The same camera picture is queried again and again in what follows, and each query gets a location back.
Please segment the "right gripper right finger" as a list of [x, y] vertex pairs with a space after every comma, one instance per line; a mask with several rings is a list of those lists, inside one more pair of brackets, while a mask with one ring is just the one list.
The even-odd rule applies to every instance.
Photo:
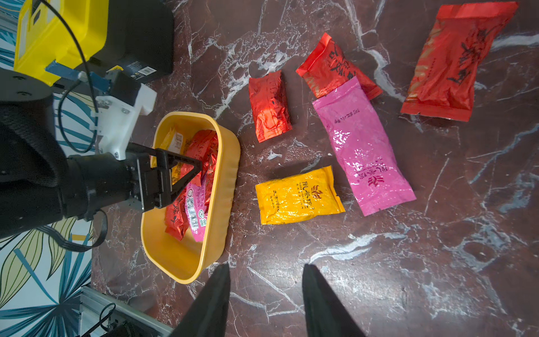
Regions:
[[305, 264], [302, 290], [308, 336], [366, 336], [315, 265]]

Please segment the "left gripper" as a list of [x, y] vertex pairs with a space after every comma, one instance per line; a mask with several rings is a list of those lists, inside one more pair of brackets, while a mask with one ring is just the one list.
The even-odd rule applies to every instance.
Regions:
[[[189, 171], [173, 183], [172, 170], [178, 164]], [[202, 172], [200, 160], [162, 149], [128, 149], [126, 166], [131, 174], [131, 198], [142, 212], [166, 208]]]

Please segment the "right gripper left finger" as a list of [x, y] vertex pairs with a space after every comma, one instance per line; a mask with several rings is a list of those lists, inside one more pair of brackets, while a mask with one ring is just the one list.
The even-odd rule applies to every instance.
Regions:
[[219, 265], [170, 336], [225, 336], [230, 286], [229, 265]]

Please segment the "yellow plastic storage box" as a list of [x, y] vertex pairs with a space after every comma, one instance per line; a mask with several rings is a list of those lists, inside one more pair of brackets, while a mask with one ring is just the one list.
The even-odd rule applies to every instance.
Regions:
[[154, 135], [158, 145], [168, 130], [176, 126], [191, 137], [204, 129], [215, 130], [218, 136], [216, 177], [209, 204], [208, 229], [203, 242], [196, 242], [192, 233], [181, 241], [166, 233], [166, 210], [145, 212], [141, 220], [141, 239], [146, 257], [181, 284], [190, 284], [223, 254], [234, 199], [241, 147], [237, 136], [219, 125], [209, 115], [196, 112], [170, 112], [159, 123]]

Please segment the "red crinkled tea bag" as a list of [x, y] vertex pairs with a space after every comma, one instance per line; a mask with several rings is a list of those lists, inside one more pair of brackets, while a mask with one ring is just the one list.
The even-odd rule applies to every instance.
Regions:
[[259, 143], [292, 130], [282, 71], [250, 78], [249, 99]]

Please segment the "small red tea bag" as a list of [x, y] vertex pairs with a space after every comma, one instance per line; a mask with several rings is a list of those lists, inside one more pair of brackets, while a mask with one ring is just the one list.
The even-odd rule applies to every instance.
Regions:
[[383, 93], [374, 81], [346, 59], [342, 49], [326, 32], [296, 73], [305, 80], [316, 98], [328, 95], [354, 77], [369, 100]]

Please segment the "large red tea bag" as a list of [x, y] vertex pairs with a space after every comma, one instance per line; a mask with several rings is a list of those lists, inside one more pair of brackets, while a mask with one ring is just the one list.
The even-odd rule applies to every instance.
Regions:
[[477, 68], [518, 8], [516, 1], [441, 6], [401, 113], [470, 121]]

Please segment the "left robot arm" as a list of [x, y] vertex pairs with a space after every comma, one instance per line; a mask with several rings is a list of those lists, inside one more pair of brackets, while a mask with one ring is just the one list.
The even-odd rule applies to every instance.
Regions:
[[92, 220], [133, 200], [143, 211], [172, 204], [202, 170], [189, 157], [129, 144], [113, 154], [67, 156], [53, 135], [53, 92], [45, 83], [1, 71], [1, 236], [48, 230], [65, 218]]

